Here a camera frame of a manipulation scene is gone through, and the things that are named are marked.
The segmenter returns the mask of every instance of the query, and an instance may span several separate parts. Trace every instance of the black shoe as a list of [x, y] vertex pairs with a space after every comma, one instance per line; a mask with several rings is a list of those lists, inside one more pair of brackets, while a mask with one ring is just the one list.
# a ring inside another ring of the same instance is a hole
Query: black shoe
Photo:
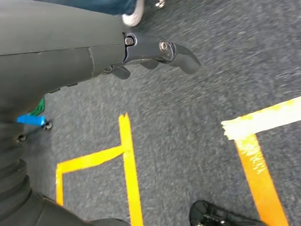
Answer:
[[266, 226], [201, 200], [191, 207], [189, 220], [191, 226]]

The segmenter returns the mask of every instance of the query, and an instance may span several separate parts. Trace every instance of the blue jeans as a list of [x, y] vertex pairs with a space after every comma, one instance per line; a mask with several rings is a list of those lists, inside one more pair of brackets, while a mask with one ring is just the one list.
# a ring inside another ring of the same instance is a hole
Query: blue jeans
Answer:
[[38, 0], [111, 15], [131, 15], [137, 0]]

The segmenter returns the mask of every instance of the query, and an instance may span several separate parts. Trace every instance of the floor marking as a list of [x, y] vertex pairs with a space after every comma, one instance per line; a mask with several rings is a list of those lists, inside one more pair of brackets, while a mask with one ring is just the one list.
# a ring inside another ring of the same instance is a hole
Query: floor marking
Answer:
[[58, 163], [56, 171], [57, 202], [63, 205], [63, 174], [98, 166], [123, 154], [131, 226], [143, 226], [138, 177], [128, 114], [126, 113], [119, 117], [119, 130], [121, 146]]
[[123, 159], [124, 163], [124, 174], [127, 190], [131, 225], [143, 226], [143, 218], [139, 193], [135, 156], [134, 155], [132, 133], [128, 115], [126, 114], [125, 116], [120, 116], [119, 125], [121, 146], [124, 147], [125, 151], [123, 154]]
[[250, 134], [301, 120], [301, 97], [265, 108], [229, 121], [223, 121], [229, 140], [241, 140]]
[[57, 164], [56, 172], [57, 202], [60, 205], [63, 205], [63, 174], [98, 166], [122, 153], [124, 153], [124, 150], [118, 146]]
[[269, 226], [288, 226], [256, 133], [301, 120], [301, 97], [223, 121], [225, 135], [235, 140], [260, 218]]
[[256, 136], [236, 140], [235, 145], [260, 219], [269, 226], [288, 226]]

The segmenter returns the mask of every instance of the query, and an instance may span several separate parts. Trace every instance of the white sneaker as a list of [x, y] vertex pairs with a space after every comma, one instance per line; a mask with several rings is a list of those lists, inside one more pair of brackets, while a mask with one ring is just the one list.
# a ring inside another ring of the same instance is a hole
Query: white sneaker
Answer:
[[131, 15], [122, 15], [123, 22], [129, 27], [134, 27], [139, 24], [144, 12], [144, 0], [137, 0], [136, 8]]

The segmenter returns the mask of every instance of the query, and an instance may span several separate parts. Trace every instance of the small wheel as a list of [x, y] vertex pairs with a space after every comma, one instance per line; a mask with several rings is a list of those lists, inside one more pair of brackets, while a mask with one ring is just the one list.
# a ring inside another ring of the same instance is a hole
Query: small wheel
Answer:
[[52, 126], [53, 126], [54, 124], [51, 122], [51, 121], [47, 121], [44, 126], [43, 126], [43, 129], [44, 130], [48, 130], [48, 129], [51, 129], [52, 128]]
[[20, 135], [18, 138], [17, 138], [17, 142], [18, 143], [22, 143], [22, 142], [24, 142], [24, 141], [26, 141], [27, 139], [27, 136], [26, 135]]

